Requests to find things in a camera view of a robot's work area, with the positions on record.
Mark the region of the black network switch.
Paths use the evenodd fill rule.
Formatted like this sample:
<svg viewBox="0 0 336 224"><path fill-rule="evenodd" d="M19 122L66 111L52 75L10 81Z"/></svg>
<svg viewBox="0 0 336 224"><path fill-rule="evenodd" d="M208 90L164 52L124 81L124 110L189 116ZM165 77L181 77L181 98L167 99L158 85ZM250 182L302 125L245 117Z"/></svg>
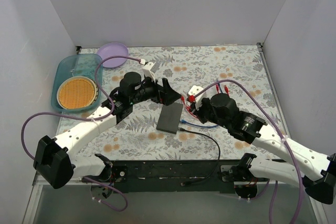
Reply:
<svg viewBox="0 0 336 224"><path fill-rule="evenodd" d="M183 110L183 104L174 102L171 105L162 107L159 120L156 126L158 131L176 134Z"/></svg>

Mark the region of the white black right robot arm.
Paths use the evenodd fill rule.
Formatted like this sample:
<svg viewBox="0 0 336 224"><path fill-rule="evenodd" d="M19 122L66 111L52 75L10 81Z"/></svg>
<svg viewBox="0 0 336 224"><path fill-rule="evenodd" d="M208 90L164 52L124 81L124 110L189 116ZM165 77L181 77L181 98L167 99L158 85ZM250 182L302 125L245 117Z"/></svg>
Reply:
<svg viewBox="0 0 336 224"><path fill-rule="evenodd" d="M311 198L323 204L333 204L335 155L321 154L288 137L281 138L265 120L241 111L235 100L225 93L217 93L211 98L204 93L198 97L189 93L187 100L201 123L211 122L224 127L233 138L263 148L284 161L276 163L254 154L244 154L237 166L242 180L257 177L293 186L303 185Z"/></svg>

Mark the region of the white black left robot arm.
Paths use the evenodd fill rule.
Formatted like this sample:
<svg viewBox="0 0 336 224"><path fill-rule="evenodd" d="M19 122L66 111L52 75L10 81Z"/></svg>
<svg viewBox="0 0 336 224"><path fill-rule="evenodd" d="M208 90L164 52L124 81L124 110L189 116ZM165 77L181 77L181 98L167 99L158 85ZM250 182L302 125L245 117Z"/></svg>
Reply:
<svg viewBox="0 0 336 224"><path fill-rule="evenodd" d="M151 100L171 105L181 98L166 78L162 84L136 72L128 72L119 87L111 91L107 100L86 122L81 122L62 134L40 139L33 167L54 189L59 189L72 178L89 177L107 182L112 175L112 161L101 154L78 157L79 151L102 132L116 126L133 111L137 103Z"/></svg>

